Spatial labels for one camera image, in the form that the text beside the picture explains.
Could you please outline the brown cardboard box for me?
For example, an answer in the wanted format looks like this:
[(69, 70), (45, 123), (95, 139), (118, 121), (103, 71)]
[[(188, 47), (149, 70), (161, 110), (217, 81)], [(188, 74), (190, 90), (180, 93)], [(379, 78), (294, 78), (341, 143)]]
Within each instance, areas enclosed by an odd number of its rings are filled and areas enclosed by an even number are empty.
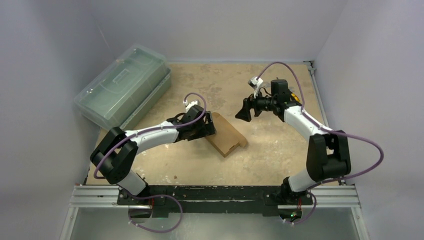
[(211, 116), (215, 134), (207, 136), (206, 140), (222, 157), (228, 157), (238, 147), (244, 148), (247, 146), (248, 140), (222, 115), (218, 112), (212, 112)]

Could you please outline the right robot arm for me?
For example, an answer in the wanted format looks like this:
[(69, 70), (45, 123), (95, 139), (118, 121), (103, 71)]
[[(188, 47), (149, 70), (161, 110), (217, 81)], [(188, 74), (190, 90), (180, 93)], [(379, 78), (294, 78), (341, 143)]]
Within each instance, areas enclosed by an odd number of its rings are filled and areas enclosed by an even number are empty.
[(308, 142), (305, 169), (283, 180), (279, 193), (274, 195), (275, 201), (292, 204), (313, 185), (351, 172), (347, 137), (342, 135), (342, 131), (332, 133), (331, 129), (324, 128), (304, 111), (285, 79), (272, 80), (271, 92), (265, 94), (261, 93), (261, 78), (253, 77), (248, 84), (254, 92), (243, 99), (236, 119), (250, 122), (252, 117), (258, 117), (262, 112), (272, 112)]

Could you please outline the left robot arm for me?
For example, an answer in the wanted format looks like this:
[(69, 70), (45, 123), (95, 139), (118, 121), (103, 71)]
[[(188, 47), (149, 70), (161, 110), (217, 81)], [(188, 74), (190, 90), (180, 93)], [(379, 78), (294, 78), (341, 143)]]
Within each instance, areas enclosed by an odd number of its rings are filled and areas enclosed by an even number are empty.
[(142, 205), (149, 199), (149, 185), (132, 170), (136, 156), (161, 145), (205, 138), (215, 132), (212, 113), (194, 104), (185, 112), (152, 127), (126, 131), (119, 127), (110, 129), (89, 159), (109, 184), (125, 189), (132, 201)]

